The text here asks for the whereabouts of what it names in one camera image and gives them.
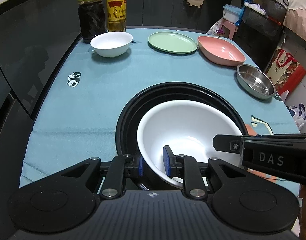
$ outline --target table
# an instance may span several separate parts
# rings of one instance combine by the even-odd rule
[[[259,101],[250,97],[237,84],[235,68],[216,65],[198,50],[175,55],[151,48],[147,38],[157,31],[163,29],[127,29],[135,43],[116,58],[100,57],[83,41],[76,45],[55,78],[34,124],[20,186],[93,156],[102,161],[112,160],[116,155],[115,127],[123,107],[139,91],[162,82],[204,86],[224,97],[246,124],[251,124],[254,116],[268,122],[274,133],[298,133],[284,103],[275,98]],[[174,31],[195,41],[201,35]],[[246,64],[255,65],[245,56]],[[68,76],[75,72],[81,73],[79,83],[70,87]],[[253,129],[258,134],[268,133],[261,123]],[[298,194],[297,183],[276,182]]]

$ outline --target shopping bag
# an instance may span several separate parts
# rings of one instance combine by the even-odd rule
[[[267,76],[279,95],[287,90],[292,93],[305,75],[306,70],[290,53],[277,48]]]
[[[303,104],[300,104],[298,107],[289,106],[288,110],[293,117],[297,128],[301,130],[306,123],[305,106]]]

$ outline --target screw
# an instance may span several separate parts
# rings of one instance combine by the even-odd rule
[[[190,191],[190,194],[193,197],[203,197],[205,195],[205,191],[199,188],[195,188]]]
[[[106,197],[114,197],[117,194],[117,190],[113,188],[106,188],[102,191],[102,194]]]

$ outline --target blue gripper pad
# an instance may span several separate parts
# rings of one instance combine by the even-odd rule
[[[167,153],[165,146],[163,147],[163,163],[165,168],[165,174],[167,176],[170,176],[171,175],[170,157]]]
[[[140,157],[140,163],[139,163],[139,175],[140,177],[143,177],[143,157]]]

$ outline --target pink stool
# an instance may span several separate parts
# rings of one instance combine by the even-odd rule
[[[226,28],[229,29],[229,31],[230,31],[229,39],[232,40],[233,36],[234,36],[234,33],[237,32],[238,27],[234,23],[231,23],[231,22],[229,22],[225,19],[223,19],[223,22],[222,22],[222,25],[220,26],[220,29],[223,27],[223,25]]]

